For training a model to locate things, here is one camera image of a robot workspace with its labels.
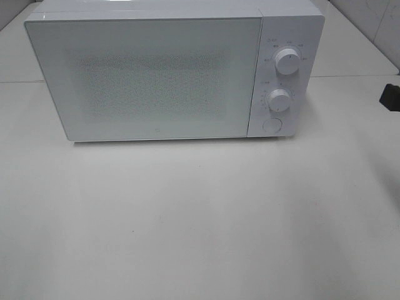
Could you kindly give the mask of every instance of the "microwave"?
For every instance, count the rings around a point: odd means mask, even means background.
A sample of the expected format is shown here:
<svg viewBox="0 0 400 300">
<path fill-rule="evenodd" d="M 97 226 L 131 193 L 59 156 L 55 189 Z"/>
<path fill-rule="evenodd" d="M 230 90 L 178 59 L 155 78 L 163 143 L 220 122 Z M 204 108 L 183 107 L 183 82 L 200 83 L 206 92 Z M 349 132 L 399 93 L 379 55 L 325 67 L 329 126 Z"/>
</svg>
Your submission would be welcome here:
<svg viewBox="0 0 400 300">
<path fill-rule="evenodd" d="M 44 0 L 24 23 L 70 141 L 292 136 L 309 0 Z"/>
</svg>

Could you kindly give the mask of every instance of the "white knob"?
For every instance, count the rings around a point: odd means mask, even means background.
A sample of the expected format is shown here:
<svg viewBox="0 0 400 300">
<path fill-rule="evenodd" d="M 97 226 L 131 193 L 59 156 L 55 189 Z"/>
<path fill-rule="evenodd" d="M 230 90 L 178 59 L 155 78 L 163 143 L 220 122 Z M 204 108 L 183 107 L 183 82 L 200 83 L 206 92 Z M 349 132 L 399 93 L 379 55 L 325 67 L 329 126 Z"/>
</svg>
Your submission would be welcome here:
<svg viewBox="0 0 400 300">
<path fill-rule="evenodd" d="M 286 90 L 276 89 L 269 94 L 267 101 L 270 110 L 281 113 L 290 107 L 292 97 Z"/>
<path fill-rule="evenodd" d="M 275 54 L 275 67 L 282 75 L 290 75 L 299 69 L 300 53 L 298 50 L 288 47 Z"/>
</svg>

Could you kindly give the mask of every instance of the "perforated mesh screen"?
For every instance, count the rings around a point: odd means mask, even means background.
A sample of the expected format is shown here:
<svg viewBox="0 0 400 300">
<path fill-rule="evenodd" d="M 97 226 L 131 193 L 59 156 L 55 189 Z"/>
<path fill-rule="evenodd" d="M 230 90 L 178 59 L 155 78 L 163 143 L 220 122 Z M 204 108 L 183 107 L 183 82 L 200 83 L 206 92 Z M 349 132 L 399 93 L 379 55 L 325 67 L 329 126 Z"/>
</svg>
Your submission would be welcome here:
<svg viewBox="0 0 400 300">
<path fill-rule="evenodd" d="M 245 136 L 260 19 L 28 26 L 72 140 Z"/>
</svg>

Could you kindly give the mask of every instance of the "microwave top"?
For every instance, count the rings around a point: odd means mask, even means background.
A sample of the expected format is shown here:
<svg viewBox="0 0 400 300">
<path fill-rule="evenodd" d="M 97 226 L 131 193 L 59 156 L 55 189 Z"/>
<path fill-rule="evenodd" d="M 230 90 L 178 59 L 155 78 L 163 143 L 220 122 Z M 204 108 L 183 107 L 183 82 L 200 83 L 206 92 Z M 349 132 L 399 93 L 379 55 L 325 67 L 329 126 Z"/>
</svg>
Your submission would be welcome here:
<svg viewBox="0 0 400 300">
<path fill-rule="evenodd" d="M 310 0 L 44 0 L 26 21 L 319 15 Z"/>
</svg>

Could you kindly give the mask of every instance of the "white countertop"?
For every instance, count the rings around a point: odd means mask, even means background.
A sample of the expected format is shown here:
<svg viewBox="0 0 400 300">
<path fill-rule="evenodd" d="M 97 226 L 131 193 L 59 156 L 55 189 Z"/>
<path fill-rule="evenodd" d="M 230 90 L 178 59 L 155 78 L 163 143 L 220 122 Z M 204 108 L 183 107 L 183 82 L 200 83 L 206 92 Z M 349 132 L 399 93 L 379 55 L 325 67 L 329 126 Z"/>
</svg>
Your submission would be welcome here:
<svg viewBox="0 0 400 300">
<path fill-rule="evenodd" d="M 312 78 L 292 138 L 81 144 L 43 82 L 0 83 L 0 299 L 398 300 L 387 83 Z"/>
</svg>

